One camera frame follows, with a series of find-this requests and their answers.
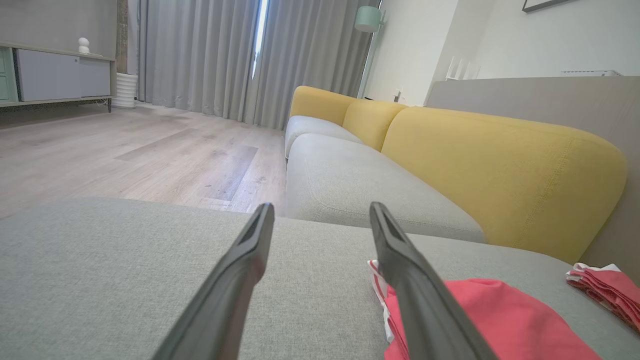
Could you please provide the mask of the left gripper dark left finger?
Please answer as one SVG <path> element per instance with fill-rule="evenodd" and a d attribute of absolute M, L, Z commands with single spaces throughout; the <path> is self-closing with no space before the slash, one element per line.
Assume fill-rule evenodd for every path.
<path fill-rule="evenodd" d="M 155 360 L 237 359 L 250 299 L 266 271 L 274 222 L 274 205 L 261 203 L 167 333 Z"/>

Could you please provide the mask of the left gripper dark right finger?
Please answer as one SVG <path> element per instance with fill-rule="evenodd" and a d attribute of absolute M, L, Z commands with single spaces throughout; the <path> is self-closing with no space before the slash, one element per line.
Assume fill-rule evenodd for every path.
<path fill-rule="evenodd" d="M 412 360 L 495 360 L 443 280 L 381 202 L 369 208 L 379 269 L 397 294 Z"/>

